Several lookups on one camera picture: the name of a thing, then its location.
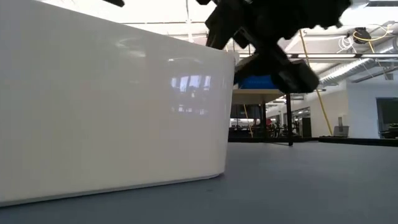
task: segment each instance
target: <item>gray floor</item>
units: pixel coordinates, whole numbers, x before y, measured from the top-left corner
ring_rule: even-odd
[[[398,148],[231,143],[224,176],[0,208],[0,223],[398,223]]]

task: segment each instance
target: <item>black post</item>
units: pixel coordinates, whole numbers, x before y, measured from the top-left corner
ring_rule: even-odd
[[[290,104],[290,94],[286,94],[286,114],[287,114],[287,140],[289,146],[293,146],[292,139],[292,105]]]
[[[262,123],[261,126],[264,129],[264,139],[267,139],[267,108],[266,108],[266,102],[263,100],[261,102],[261,117],[262,117]]]

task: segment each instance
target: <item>ductwork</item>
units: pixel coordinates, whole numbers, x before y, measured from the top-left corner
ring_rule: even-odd
[[[377,54],[398,54],[398,38],[395,37],[392,40],[379,44],[374,51]],[[337,65],[319,75],[320,84],[328,85],[338,83],[352,75],[365,71],[365,69],[370,69],[375,66],[378,66],[378,63],[371,58],[359,59],[351,63]]]

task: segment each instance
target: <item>blue object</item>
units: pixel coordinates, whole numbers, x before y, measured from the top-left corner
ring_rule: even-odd
[[[241,89],[277,89],[271,81],[270,75],[251,76],[243,80],[239,85]]]

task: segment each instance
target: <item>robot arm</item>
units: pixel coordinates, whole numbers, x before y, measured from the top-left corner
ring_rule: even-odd
[[[123,6],[122,0],[105,0]],[[211,0],[197,0],[207,5]],[[213,0],[217,5],[206,20],[206,46],[223,49],[230,38],[241,47],[252,44],[255,53],[235,68],[234,83],[249,76],[270,74],[284,93],[310,93],[318,76],[303,60],[291,62],[278,46],[280,38],[291,39],[301,28],[340,27],[339,18],[350,0]]]

